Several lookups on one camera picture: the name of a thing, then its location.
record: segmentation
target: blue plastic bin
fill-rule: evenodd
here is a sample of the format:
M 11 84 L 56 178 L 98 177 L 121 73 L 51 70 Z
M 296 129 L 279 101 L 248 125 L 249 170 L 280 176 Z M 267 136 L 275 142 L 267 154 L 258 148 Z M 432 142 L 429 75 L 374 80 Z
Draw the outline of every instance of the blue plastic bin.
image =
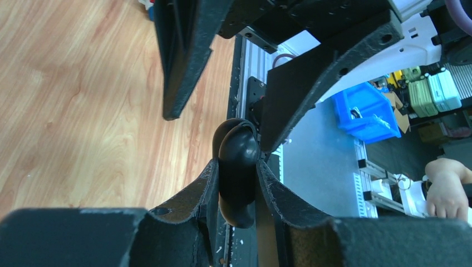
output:
M 333 97 L 338 127 L 366 144 L 401 137 L 390 101 L 370 83 L 365 82 Z M 362 118 L 352 118 L 357 107 Z

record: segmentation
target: metal bar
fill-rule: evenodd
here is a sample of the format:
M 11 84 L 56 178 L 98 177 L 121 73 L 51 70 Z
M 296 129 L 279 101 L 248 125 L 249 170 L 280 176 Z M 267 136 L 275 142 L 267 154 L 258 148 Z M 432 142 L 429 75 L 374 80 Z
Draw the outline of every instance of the metal bar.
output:
M 354 144 L 357 152 L 357 159 L 367 159 L 366 144 L 359 139 L 355 139 Z M 359 189 L 358 186 L 356 186 L 355 189 L 357 196 L 357 207 L 359 211 L 365 209 L 365 215 L 367 218 L 378 218 L 377 207 L 372 203 L 366 202 L 363 198 L 363 192 L 371 191 L 370 175 L 360 170 L 358 175 L 359 177 L 357 178 L 356 176 L 357 174 L 354 174 L 355 184 L 360 183 L 362 187 L 362 189 Z
M 272 68 L 271 56 L 257 45 L 243 39 L 241 76 L 238 91 L 237 118 L 246 118 L 248 80 L 251 76 L 267 83 L 267 72 Z
M 228 110 L 226 119 L 238 117 L 238 94 L 240 90 L 239 86 L 241 84 L 240 78 L 242 73 L 241 60 L 243 54 L 243 42 L 244 39 L 241 36 L 236 35 L 234 37 L 233 67 L 231 70 L 231 82 L 229 85 Z
M 359 169 L 371 176 L 374 176 L 378 179 L 388 179 L 391 184 L 396 183 L 394 175 L 379 165 L 373 163 L 368 159 L 358 160 Z
M 249 39 L 252 43 L 262 48 L 267 53 L 274 53 L 277 51 L 277 44 L 268 42 L 266 39 L 261 37 L 253 28 L 246 27 L 239 32 L 241 36 Z
M 405 210 L 403 209 L 403 205 L 401 205 L 400 203 L 396 201 L 388 199 L 384 196 L 381 196 L 375 192 L 372 192 L 372 191 L 364 192 L 364 199 L 384 209 L 399 211 L 403 214 L 405 213 Z
M 354 185 L 356 190 L 356 201 L 357 201 L 357 208 L 359 210 L 359 217 L 367 218 L 369 217 L 367 214 L 367 207 L 366 202 L 363 196 L 363 188 L 362 188 L 362 180 L 359 174 L 354 174 Z

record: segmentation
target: white panel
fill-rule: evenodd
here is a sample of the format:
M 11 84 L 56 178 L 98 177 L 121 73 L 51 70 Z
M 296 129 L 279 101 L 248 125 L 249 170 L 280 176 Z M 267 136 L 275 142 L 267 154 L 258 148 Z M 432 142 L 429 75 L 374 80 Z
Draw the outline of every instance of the white panel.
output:
M 320 42 L 316 40 L 309 32 L 303 31 L 292 38 L 283 42 L 280 46 L 292 51 L 293 55 L 299 56 L 309 50 L 319 46 Z
M 391 2 L 396 6 L 400 11 L 401 21 L 406 21 L 415 14 L 418 14 L 426 9 L 427 5 L 432 2 L 432 0 L 391 0 Z

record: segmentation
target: screw hole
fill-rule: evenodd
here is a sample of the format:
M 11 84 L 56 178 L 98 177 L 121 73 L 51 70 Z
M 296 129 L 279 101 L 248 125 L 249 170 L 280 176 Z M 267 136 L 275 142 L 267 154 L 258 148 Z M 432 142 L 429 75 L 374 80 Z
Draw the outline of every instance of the screw hole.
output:
M 339 77 L 346 75 L 349 72 L 348 68 L 343 68 L 339 71 Z
M 392 40 L 393 36 L 391 34 L 386 34 L 382 36 L 380 39 L 380 44 L 385 45 L 386 43 L 390 42 Z
M 157 207 L 155 209 L 152 209 L 151 212 L 154 215 L 160 216 L 160 215 L 165 215 L 170 212 L 170 210 L 166 207 Z

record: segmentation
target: yellow object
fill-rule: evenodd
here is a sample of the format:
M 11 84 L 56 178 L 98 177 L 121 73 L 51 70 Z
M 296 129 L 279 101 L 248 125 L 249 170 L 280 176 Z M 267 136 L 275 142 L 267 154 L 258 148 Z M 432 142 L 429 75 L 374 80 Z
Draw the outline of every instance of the yellow object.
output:
M 401 80 L 403 76 L 402 71 L 396 71 L 390 74 L 389 78 L 387 78 L 387 83 L 390 85 L 394 85 L 396 88 L 400 88 L 398 81 Z

